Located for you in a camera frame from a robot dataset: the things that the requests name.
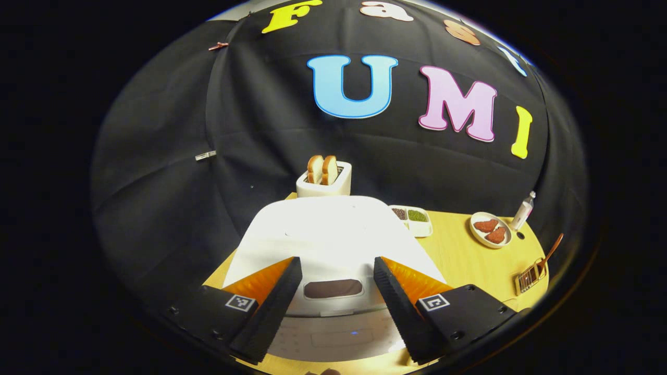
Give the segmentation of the white round plate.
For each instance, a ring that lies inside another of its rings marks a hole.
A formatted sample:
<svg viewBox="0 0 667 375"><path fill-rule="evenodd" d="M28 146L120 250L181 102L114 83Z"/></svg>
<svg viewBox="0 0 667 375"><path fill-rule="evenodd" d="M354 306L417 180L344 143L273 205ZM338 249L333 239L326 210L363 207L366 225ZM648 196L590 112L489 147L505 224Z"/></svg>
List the white round plate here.
<svg viewBox="0 0 667 375"><path fill-rule="evenodd" d="M473 223L477 221L487 221L489 219L497 219L499 221L498 226L503 226L507 229L507 233L505 234L505 241L501 244L493 244L490 243L488 240L485 239L485 236L488 235L488 233L483 233L479 232L473 227ZM493 214L489 214L488 212L476 212L470 216L469 220L469 228L473 236L482 244L485 245L486 247L490 247L493 249L500 249L502 247L505 247L508 245L514 238L514 233L510 229L509 225L503 221L502 218L499 218L498 216L495 216Z"/></svg>

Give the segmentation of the white divided bean dish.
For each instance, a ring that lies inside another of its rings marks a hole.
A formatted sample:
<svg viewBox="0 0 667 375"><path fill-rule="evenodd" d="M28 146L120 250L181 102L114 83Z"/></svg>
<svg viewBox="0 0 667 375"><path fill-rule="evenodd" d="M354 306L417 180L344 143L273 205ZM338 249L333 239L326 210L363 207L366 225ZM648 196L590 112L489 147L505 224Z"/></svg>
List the white divided bean dish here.
<svg viewBox="0 0 667 375"><path fill-rule="evenodd" d="M433 234L432 222L426 210L413 206L391 205L389 207L414 237L425 238Z"/></svg>

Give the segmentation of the black backdrop cloth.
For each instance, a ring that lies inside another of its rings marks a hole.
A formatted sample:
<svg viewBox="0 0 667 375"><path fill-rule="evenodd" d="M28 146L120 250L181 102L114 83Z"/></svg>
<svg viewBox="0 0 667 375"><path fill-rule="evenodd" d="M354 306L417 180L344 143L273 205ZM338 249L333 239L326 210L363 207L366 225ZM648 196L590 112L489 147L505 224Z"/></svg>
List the black backdrop cloth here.
<svg viewBox="0 0 667 375"><path fill-rule="evenodd" d="M315 154L352 194L512 216L560 278L588 215L579 126L547 76L459 15L407 0L291 0L218 15L165 47L105 117L91 207L110 266L148 304L202 283ZM217 42L224 49L208 51ZM216 151L214 157L195 156Z"/></svg>

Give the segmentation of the white toaster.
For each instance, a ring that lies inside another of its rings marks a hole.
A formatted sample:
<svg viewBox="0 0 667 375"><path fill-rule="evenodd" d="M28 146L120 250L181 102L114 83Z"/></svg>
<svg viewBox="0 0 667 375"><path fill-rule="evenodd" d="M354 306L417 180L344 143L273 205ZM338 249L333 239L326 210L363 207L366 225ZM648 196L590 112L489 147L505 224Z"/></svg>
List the white toaster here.
<svg viewBox="0 0 667 375"><path fill-rule="evenodd" d="M330 195L350 195L352 185L352 165L345 161L337 161L338 177L332 185L312 184L308 182L307 171L296 182L297 198L321 197Z"/></svg>

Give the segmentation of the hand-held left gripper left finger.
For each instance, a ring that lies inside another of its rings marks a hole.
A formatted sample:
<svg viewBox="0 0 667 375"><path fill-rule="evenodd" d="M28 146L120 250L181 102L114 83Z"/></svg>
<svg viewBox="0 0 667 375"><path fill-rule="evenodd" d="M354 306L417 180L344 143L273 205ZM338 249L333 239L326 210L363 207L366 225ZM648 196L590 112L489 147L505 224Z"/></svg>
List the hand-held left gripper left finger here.
<svg viewBox="0 0 667 375"><path fill-rule="evenodd" d="M165 309L165 317L208 349L257 365L302 282L290 257L218 289L207 285Z"/></svg>

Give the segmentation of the wire chopstick holder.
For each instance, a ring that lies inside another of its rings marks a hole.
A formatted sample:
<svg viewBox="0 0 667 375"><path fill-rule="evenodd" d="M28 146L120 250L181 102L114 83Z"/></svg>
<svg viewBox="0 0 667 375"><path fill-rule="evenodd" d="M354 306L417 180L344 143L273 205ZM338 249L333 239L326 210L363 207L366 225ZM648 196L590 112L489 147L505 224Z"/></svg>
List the wire chopstick holder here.
<svg viewBox="0 0 667 375"><path fill-rule="evenodd" d="M515 275L515 294L520 296L547 275L545 258L538 258L526 270Z"/></svg>

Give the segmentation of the clear bottle with pink label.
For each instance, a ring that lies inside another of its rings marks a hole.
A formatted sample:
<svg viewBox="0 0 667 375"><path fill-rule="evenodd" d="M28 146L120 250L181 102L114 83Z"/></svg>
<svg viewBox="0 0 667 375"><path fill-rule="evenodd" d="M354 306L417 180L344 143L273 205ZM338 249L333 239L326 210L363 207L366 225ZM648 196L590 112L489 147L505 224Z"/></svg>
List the clear bottle with pink label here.
<svg viewBox="0 0 667 375"><path fill-rule="evenodd" d="M517 210L514 218L510 223L510 228L515 232L518 232L520 228L526 223L527 218L529 218L532 210L534 208L534 200L536 198L536 192L531 191L529 196L523 200L521 206Z"/></svg>

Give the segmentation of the brown wooden spoon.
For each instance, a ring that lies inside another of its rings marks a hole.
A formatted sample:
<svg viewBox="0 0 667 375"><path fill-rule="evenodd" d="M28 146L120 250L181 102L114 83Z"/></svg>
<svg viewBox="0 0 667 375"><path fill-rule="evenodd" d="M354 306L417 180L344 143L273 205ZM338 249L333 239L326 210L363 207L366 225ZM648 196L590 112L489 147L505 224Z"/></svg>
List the brown wooden spoon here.
<svg viewBox="0 0 667 375"><path fill-rule="evenodd" d="M548 254L543 259L536 262L536 267L537 267L537 271L538 271L538 278L541 279L546 275L547 262L552 257L553 252L555 252L555 250L560 245L561 240L562 240L563 237L564 237L564 233L560 233L558 235L557 239L555 240L555 242L553 243L553 245L552 245L550 251L548 252Z"/></svg>

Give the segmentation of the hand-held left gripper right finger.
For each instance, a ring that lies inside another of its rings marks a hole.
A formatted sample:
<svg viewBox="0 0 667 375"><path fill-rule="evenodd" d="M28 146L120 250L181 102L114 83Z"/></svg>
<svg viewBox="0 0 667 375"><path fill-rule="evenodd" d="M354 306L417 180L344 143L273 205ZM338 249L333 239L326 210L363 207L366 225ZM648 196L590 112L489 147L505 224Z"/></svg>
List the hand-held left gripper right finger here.
<svg viewBox="0 0 667 375"><path fill-rule="evenodd" d="M419 365L469 349L516 314L476 285L450 287L390 258L374 259L373 278Z"/></svg>

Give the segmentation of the white rice cooker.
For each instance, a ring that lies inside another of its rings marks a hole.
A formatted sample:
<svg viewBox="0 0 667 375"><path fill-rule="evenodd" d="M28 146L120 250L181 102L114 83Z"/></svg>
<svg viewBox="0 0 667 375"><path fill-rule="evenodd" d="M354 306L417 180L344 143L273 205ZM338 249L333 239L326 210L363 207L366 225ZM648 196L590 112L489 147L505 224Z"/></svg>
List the white rice cooker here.
<svg viewBox="0 0 667 375"><path fill-rule="evenodd" d="M261 209L223 285L292 256L300 258L302 282L268 349L290 360L361 360L405 348L374 282L378 256L443 282L390 206L373 197L341 195L287 199Z"/></svg>

